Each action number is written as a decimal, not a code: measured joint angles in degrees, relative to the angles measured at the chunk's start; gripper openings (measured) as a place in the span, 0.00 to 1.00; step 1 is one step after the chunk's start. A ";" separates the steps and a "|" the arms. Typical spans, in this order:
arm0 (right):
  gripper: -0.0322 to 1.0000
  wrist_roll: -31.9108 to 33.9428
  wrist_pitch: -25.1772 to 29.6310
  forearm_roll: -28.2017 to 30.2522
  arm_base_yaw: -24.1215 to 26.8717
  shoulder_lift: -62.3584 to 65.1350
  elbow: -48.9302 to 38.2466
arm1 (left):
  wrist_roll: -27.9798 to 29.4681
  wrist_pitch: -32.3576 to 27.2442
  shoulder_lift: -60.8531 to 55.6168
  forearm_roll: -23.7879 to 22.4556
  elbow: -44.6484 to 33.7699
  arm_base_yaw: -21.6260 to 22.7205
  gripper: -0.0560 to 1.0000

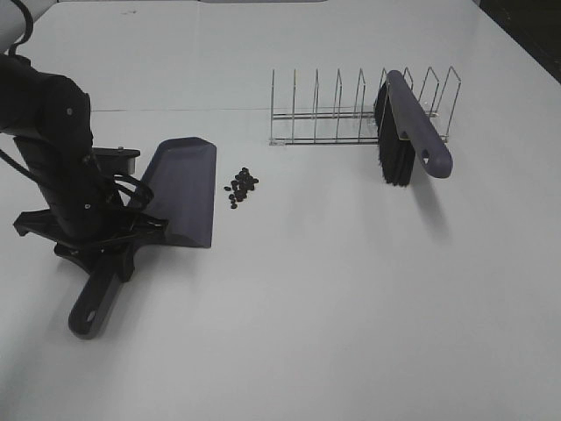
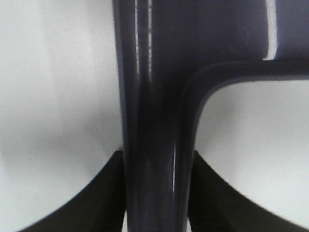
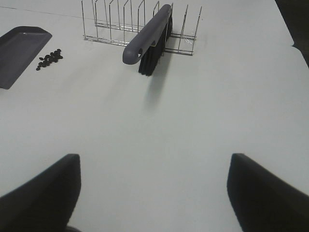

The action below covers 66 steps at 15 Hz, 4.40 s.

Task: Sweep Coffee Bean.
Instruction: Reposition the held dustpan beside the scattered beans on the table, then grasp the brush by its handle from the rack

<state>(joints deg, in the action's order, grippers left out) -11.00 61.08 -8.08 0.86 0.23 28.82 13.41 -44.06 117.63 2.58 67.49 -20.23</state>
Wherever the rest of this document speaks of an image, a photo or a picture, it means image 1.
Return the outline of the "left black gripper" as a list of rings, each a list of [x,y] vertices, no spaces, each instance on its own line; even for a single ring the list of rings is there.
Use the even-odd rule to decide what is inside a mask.
[[[134,243],[150,230],[143,221],[154,193],[133,175],[103,175],[93,146],[54,144],[17,136],[14,142],[24,159],[17,170],[38,186],[44,210],[23,212],[15,222],[19,235],[34,233],[55,242],[54,253],[79,268],[94,268],[99,252],[112,251],[112,267],[120,282],[135,270]]]

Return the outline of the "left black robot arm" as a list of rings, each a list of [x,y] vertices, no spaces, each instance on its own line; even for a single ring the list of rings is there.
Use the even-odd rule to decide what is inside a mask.
[[[48,205],[21,213],[18,234],[50,239],[59,256],[88,271],[108,258],[128,282],[137,248],[164,238],[168,226],[146,213],[154,193],[132,176],[139,152],[95,148],[89,95],[66,76],[8,55],[1,57],[1,131],[25,163],[2,159],[35,182]]]

